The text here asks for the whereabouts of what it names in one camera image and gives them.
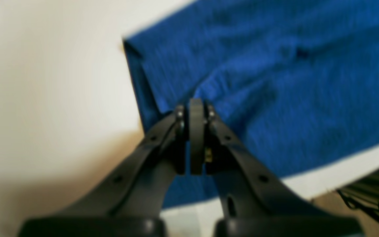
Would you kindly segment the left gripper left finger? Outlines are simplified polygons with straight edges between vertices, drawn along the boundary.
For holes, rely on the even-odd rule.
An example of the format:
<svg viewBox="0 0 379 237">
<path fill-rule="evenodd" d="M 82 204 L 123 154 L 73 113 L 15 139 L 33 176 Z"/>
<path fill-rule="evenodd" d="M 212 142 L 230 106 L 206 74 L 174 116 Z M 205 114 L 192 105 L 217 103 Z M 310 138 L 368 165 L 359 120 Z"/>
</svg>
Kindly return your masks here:
<svg viewBox="0 0 379 237">
<path fill-rule="evenodd" d="M 156 123 L 95 189 L 62 211 L 30 219 L 20 237 L 167 237 L 167 190 L 185 174 L 185 107 Z"/>
</svg>

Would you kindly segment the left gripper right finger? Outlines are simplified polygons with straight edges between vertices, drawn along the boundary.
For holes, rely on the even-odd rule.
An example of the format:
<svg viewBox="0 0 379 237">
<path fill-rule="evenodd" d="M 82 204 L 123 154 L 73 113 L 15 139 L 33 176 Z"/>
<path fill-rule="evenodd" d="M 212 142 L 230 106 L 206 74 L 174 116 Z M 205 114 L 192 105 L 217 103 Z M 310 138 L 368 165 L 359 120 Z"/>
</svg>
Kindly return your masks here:
<svg viewBox="0 0 379 237">
<path fill-rule="evenodd" d="M 255 158 L 211 104 L 188 108 L 191 174 L 213 177 L 224 217 L 215 237 L 363 237 L 359 222 L 316 208 Z"/>
</svg>

